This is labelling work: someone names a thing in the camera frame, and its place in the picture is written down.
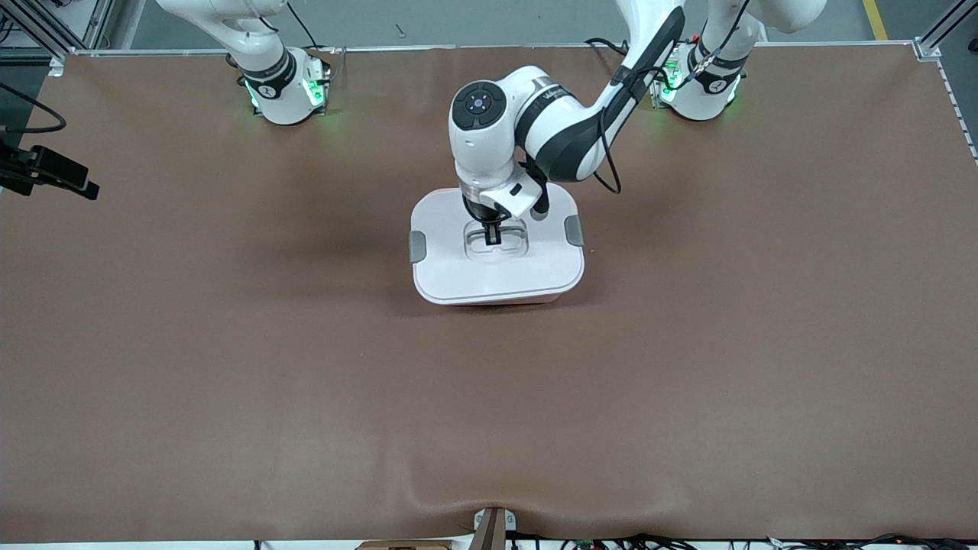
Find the brown table surface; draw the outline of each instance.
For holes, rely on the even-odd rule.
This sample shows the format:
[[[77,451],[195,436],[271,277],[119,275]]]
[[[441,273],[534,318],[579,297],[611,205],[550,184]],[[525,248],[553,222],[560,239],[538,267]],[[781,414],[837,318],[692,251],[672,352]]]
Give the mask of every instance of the brown table surface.
[[[103,193],[0,201],[0,539],[437,536],[490,504],[558,537],[978,536],[978,170],[910,47],[762,48],[720,119],[636,112],[624,194],[570,186],[587,269],[553,304],[418,296],[455,91],[537,64],[587,103],[614,62],[351,54],[276,127],[220,57],[68,60],[40,142]]]

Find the wire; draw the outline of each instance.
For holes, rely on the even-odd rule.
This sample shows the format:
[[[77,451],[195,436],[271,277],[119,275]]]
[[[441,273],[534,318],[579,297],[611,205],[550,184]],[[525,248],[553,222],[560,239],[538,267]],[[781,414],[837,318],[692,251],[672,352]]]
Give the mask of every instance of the wire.
[[[10,86],[4,84],[3,82],[0,82],[0,88],[7,90],[8,92],[23,99],[24,101],[30,103],[34,107],[40,109],[41,111],[47,113],[48,115],[53,116],[58,120],[58,123],[55,124],[54,126],[42,126],[40,128],[10,128],[6,126],[0,126],[0,128],[2,128],[4,132],[7,132],[8,134],[47,134],[51,132],[57,132],[58,130],[63,130],[65,129],[65,126],[67,126],[67,121],[63,116],[59,115],[58,113],[55,112],[55,110],[44,105],[43,103],[31,98],[26,94],[23,94],[15,90],[14,88],[11,88]]]
[[[289,11],[292,12],[292,16],[299,23],[299,26],[302,27],[302,30],[305,31],[306,36],[309,37],[309,45],[306,46],[306,48],[322,48],[323,46],[319,42],[317,42],[315,38],[313,38],[312,32],[309,32],[309,27],[305,25],[305,23],[302,21],[302,18],[299,16],[299,14],[295,12],[295,8],[292,7],[292,4],[286,4],[286,5],[289,6]]]
[[[618,177],[618,168],[614,165],[614,159],[611,157],[611,146],[608,145],[608,137],[605,135],[604,128],[604,116],[607,115],[607,107],[601,108],[601,112],[598,115],[598,133],[601,136],[601,144],[604,145],[604,156],[608,159],[608,166],[611,167],[611,175],[614,177],[614,187],[608,185],[608,182],[604,181],[604,178],[598,174],[595,170],[595,179],[597,179],[604,189],[611,192],[612,195],[621,195],[621,178]]]
[[[594,46],[595,44],[603,44],[608,48],[611,48],[611,50],[614,51],[615,53],[623,56],[628,53],[628,40],[623,41],[621,43],[621,46],[618,46],[617,44],[608,40],[607,38],[601,38],[600,36],[596,36],[594,38],[588,38],[587,40],[584,41],[584,43],[590,44],[592,46]]]
[[[264,24],[272,32],[279,31],[277,28],[274,28],[271,23],[268,23],[268,20],[266,20],[264,16],[258,16],[258,20],[261,21],[261,24]]]
[[[7,19],[7,16],[0,16],[0,34],[3,34],[3,36],[0,37],[0,44],[4,43],[7,38],[10,38],[10,33],[14,32],[15,30],[20,29],[14,25],[14,20]]]

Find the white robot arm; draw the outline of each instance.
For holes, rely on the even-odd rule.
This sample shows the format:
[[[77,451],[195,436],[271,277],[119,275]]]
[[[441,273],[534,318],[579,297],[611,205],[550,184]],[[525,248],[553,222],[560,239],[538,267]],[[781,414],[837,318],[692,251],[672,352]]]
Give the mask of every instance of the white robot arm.
[[[669,81],[682,87],[662,90],[663,101],[691,120],[718,116],[734,99],[764,24],[795,32],[811,24],[824,7],[825,0],[710,0],[699,42],[682,44],[669,69]]]
[[[263,18],[287,0],[156,0],[227,48],[255,107],[276,124],[296,124],[326,104],[329,71],[299,48],[286,48]]]
[[[449,139],[466,208],[498,242],[499,222],[547,213],[547,181],[595,173],[659,68],[680,40],[685,0],[615,0],[631,50],[598,99],[584,107],[536,67],[463,87],[449,113]],[[527,163],[513,157],[515,147]]]

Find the gray floor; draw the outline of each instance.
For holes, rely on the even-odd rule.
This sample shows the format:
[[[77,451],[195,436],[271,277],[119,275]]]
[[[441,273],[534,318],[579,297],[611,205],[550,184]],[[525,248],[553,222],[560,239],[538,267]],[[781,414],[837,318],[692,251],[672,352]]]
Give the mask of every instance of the gray floor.
[[[47,65],[40,67],[0,67],[5,84],[12,86],[32,98],[41,91],[41,84],[48,73]],[[6,126],[24,127],[30,117],[31,105],[4,90],[0,90],[0,121]],[[20,134],[0,133],[0,139],[7,145],[17,146]]]
[[[315,38],[329,46],[483,46],[625,37],[625,25],[607,0],[564,0],[560,9],[555,9],[553,0],[499,0],[485,4],[472,0],[293,0],[292,6]],[[688,2],[687,18],[687,35],[699,32],[706,21],[705,2]],[[288,12],[270,22],[281,30],[287,44],[309,41]],[[809,28],[791,35],[771,29],[769,37],[780,41],[869,40],[872,30],[861,0],[828,0],[822,16]],[[189,49],[218,45],[196,27],[163,12],[154,0],[147,0],[132,47]]]

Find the metal bracket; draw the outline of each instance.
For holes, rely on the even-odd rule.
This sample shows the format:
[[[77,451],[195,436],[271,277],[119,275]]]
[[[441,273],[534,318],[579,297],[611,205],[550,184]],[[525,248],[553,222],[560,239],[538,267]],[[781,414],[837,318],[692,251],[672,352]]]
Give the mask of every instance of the metal bracket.
[[[915,36],[913,38],[913,53],[917,56],[917,60],[921,63],[933,62],[941,59],[941,48],[934,46],[933,49],[928,49],[923,45],[923,42],[919,36]]]
[[[475,514],[475,535],[468,550],[506,550],[506,531],[516,530],[516,515],[502,508]]]
[[[482,523],[482,518],[485,516],[487,511],[501,511],[506,512],[506,530],[516,530],[516,514],[505,510],[503,508],[483,508],[475,513],[475,530],[479,529],[479,524]]]
[[[51,68],[51,70],[48,70],[48,76],[58,77],[65,75],[65,62],[58,58],[51,58],[51,61],[48,62],[48,67]]]

